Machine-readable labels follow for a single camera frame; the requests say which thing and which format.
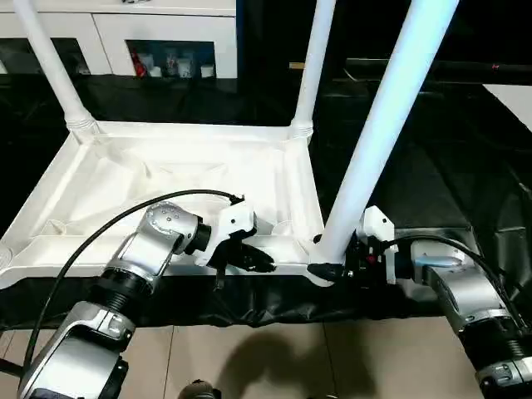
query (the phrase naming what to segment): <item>white pole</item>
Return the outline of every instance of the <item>white pole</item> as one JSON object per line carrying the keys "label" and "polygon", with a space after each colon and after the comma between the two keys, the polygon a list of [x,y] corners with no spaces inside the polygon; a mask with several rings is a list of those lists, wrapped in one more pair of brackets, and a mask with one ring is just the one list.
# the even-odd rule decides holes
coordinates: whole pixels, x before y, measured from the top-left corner
{"label": "white pole", "polygon": [[323,60],[333,24],[336,0],[318,0],[314,11],[313,28],[308,40],[307,58],[303,79],[299,87],[298,107],[292,126],[302,130],[301,135],[312,133],[313,113],[319,80],[322,75]]}
{"label": "white pole", "polygon": [[52,40],[42,28],[31,0],[14,0],[13,6],[26,30],[27,38],[41,64],[41,68],[65,112],[66,125],[68,127],[83,127],[91,124],[94,120],[81,103]]}
{"label": "white pole", "polygon": [[412,0],[314,257],[342,262],[460,0]]}

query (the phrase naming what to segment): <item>glass cabinet door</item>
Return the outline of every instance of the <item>glass cabinet door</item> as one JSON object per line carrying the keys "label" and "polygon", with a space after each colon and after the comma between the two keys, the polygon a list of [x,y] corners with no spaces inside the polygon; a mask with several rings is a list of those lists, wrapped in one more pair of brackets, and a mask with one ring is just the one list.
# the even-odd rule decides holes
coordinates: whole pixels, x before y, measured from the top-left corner
{"label": "glass cabinet door", "polygon": [[236,78],[235,17],[96,14],[116,75]]}
{"label": "glass cabinet door", "polygon": [[[76,39],[53,38],[52,42],[69,74],[90,74],[89,67]],[[43,73],[29,41],[25,38],[0,39],[0,62],[3,66],[3,73]]]}
{"label": "glass cabinet door", "polygon": [[126,40],[137,76],[216,78],[213,42]]}
{"label": "glass cabinet door", "polygon": [[[91,14],[40,12],[39,18],[68,73],[111,73]],[[18,16],[10,12],[0,13],[0,73],[42,73]]]}

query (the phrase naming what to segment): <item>tiled floor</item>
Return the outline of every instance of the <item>tiled floor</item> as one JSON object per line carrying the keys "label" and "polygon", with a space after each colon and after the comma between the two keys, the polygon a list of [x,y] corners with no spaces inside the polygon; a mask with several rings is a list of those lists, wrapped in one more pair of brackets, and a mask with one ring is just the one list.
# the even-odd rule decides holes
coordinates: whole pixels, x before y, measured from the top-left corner
{"label": "tiled floor", "polygon": [[[0,356],[20,363],[27,339],[26,331],[5,332]],[[142,328],[124,358],[130,371],[121,399],[175,399],[196,378],[224,399],[481,399],[443,318]],[[14,399],[16,387],[16,378],[0,374],[2,399]]]}

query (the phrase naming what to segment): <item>cabinet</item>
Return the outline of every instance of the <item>cabinet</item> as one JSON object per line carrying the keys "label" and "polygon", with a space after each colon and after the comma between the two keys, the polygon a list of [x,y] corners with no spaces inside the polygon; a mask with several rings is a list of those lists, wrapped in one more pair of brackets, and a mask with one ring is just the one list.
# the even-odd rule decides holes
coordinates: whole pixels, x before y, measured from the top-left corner
{"label": "cabinet", "polygon": [[[69,73],[236,78],[236,0],[34,0]],[[0,73],[39,73],[0,0]]]}
{"label": "cabinet", "polygon": [[116,75],[237,77],[233,17],[96,14],[94,19]]}
{"label": "cabinet", "polygon": [[[91,14],[41,13],[42,23],[69,73],[111,73]],[[0,13],[0,73],[41,73],[16,14]]]}

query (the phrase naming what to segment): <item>black cloth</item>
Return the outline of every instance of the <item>black cloth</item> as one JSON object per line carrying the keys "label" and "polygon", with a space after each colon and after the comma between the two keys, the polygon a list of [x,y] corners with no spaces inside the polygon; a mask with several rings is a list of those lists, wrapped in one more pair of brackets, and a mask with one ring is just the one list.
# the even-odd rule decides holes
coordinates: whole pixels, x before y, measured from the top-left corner
{"label": "black cloth", "polygon": [[[298,76],[253,84],[89,76],[75,84],[92,115],[109,121],[285,126],[298,93]],[[377,84],[333,81],[321,89],[310,151],[325,219]],[[67,131],[53,93],[38,76],[0,76],[0,116],[12,126],[0,137],[3,177],[11,187],[0,216],[4,231]],[[426,85],[370,203],[402,234],[430,230],[477,246],[529,292],[531,153],[530,131],[482,86]],[[13,166],[22,164],[14,173]],[[93,281],[68,278],[45,325],[56,327]],[[51,286],[51,278],[26,278],[1,290],[0,329],[30,327]],[[260,326],[440,313],[433,301],[408,298],[399,287],[361,292],[350,283],[318,288],[301,277],[268,276],[229,277],[222,291],[213,288],[213,278],[164,278],[141,325]],[[525,296],[507,288],[532,317]]]}

